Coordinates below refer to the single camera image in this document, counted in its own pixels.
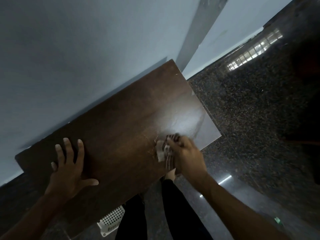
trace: bare foot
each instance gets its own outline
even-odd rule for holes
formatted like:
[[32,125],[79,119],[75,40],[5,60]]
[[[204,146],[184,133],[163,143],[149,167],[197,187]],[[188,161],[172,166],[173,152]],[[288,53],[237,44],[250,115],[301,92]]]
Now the bare foot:
[[176,169],[172,169],[170,172],[168,172],[168,173],[165,175],[164,179],[165,179],[165,180],[166,180],[166,179],[171,179],[172,181],[174,181],[175,178],[176,178],[175,173],[176,173]]

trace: leg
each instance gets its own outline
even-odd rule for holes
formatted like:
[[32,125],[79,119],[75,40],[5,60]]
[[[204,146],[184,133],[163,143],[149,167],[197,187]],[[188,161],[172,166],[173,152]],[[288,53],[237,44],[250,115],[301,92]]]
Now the leg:
[[126,202],[125,213],[119,225],[115,240],[141,239],[147,240],[147,221],[144,214],[144,203],[136,195]]
[[182,192],[174,185],[174,178],[173,170],[173,176],[170,171],[162,182],[164,213],[173,239],[212,239]]

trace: person's left hand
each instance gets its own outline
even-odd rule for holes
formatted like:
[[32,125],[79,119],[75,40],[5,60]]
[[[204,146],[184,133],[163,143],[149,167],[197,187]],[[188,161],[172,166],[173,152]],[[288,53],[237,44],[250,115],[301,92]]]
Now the person's left hand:
[[81,189],[86,186],[98,185],[96,179],[81,179],[83,170],[83,160],[85,157],[85,148],[82,140],[78,140],[78,157],[76,163],[73,162],[74,153],[68,138],[63,138],[66,147],[66,159],[59,144],[55,145],[58,154],[58,167],[52,162],[53,174],[45,190],[45,195],[55,195],[61,197],[64,201],[73,198]]

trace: speckled floor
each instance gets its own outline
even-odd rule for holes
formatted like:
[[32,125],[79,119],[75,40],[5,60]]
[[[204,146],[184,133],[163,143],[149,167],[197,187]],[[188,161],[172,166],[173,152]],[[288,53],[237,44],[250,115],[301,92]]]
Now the speckled floor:
[[[293,239],[320,239],[320,186],[314,183],[309,156],[300,145],[279,138],[300,124],[299,116],[319,91],[295,76],[291,55],[299,44],[320,37],[320,0],[295,0],[274,17],[265,30],[231,55],[189,80],[222,137],[202,150],[208,172],[230,193],[271,222],[279,217]],[[271,32],[280,37],[242,66],[228,65]],[[176,185],[214,239],[232,239],[216,213],[180,177]],[[21,175],[0,188],[0,235],[6,232],[39,197]],[[145,195],[149,239],[172,239],[163,211],[160,184]],[[96,224],[76,237],[102,238]],[[43,239],[68,239],[53,222]]]

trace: white wall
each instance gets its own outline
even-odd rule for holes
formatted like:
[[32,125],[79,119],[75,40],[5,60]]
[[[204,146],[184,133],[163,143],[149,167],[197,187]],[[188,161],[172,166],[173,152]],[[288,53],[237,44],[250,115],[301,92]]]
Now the white wall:
[[199,4],[0,2],[0,185],[22,172],[18,152],[154,64],[176,59]]
[[228,0],[224,9],[183,70],[189,79],[263,30],[292,0]]

